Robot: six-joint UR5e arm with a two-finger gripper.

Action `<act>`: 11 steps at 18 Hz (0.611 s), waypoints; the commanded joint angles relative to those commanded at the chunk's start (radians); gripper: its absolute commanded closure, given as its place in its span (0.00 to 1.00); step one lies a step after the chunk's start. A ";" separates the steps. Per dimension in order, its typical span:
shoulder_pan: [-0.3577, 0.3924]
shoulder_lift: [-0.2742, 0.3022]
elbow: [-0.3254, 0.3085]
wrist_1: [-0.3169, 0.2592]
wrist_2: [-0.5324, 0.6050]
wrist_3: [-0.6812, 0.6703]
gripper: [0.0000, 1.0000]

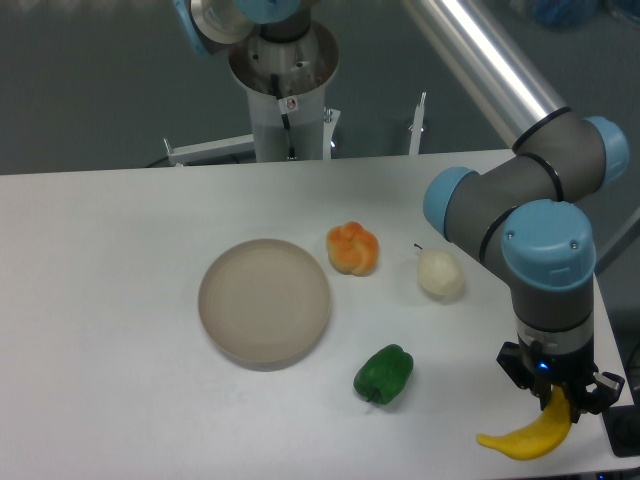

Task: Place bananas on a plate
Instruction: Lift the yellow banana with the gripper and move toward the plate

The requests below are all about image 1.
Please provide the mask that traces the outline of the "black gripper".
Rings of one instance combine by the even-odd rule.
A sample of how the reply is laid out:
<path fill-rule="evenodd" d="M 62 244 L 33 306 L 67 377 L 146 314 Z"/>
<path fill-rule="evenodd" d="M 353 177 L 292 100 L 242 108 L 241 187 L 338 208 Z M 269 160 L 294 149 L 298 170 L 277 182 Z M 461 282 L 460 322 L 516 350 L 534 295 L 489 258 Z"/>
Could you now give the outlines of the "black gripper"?
<path fill-rule="evenodd" d="M 615 404 L 626 380 L 611 372 L 596 372 L 594 337 L 568 353 L 549 353 L 544 345 L 534 347 L 518 336 L 518 344 L 504 342 L 496 361 L 521 390 L 528 390 L 544 410 L 550 399 L 550 384 L 568 384 L 571 422 L 583 414 L 598 415 Z"/>

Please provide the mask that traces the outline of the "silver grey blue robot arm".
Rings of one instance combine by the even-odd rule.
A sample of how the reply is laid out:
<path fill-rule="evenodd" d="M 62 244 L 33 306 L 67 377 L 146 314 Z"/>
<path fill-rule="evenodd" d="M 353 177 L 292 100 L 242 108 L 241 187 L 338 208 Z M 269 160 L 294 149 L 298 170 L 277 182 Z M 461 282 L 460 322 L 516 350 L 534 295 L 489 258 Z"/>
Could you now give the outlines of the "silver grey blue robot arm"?
<path fill-rule="evenodd" d="M 257 160 L 327 158 L 324 87 L 337 44 L 308 1 L 178 1 L 193 48 L 224 49 L 247 93 Z M 577 201 L 619 177 L 629 148 L 603 117 L 578 117 L 476 1 L 405 5 L 513 157 L 479 174 L 456 167 L 429 185 L 423 212 L 446 240 L 503 280 L 517 339 L 497 360 L 542 404 L 559 387 L 572 420 L 600 414 L 623 379 L 594 361 L 596 251 Z"/>

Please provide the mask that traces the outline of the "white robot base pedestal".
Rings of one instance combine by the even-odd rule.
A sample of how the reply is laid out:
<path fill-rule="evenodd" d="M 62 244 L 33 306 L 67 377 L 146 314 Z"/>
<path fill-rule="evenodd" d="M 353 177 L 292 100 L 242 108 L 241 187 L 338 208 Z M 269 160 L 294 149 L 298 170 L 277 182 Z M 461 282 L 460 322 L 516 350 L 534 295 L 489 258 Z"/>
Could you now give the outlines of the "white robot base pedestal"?
<path fill-rule="evenodd" d="M 231 48 L 229 65 L 247 95 L 257 162 L 324 157 L 325 90 L 338 62 L 336 40 L 315 21 L 289 43 L 253 36 Z"/>

